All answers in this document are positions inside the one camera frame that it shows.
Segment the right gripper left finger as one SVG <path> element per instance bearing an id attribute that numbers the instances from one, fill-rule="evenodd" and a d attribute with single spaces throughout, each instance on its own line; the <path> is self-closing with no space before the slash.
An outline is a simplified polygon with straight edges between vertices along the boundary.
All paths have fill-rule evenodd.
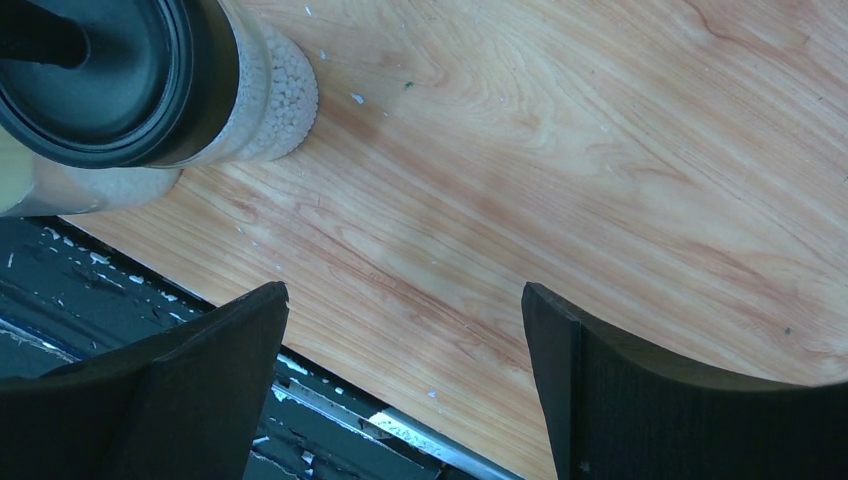
<path id="1" fill-rule="evenodd" d="M 239 479 L 284 336 L 269 282 L 125 347 L 1 382 L 5 479 Z"/>

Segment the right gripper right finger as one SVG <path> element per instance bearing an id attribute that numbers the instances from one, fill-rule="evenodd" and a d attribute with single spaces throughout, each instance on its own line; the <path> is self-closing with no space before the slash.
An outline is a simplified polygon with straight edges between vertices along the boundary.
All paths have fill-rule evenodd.
<path id="1" fill-rule="evenodd" d="M 561 479 L 843 479 L 847 387 L 738 374 L 600 320 L 539 283 L 525 336 Z"/>

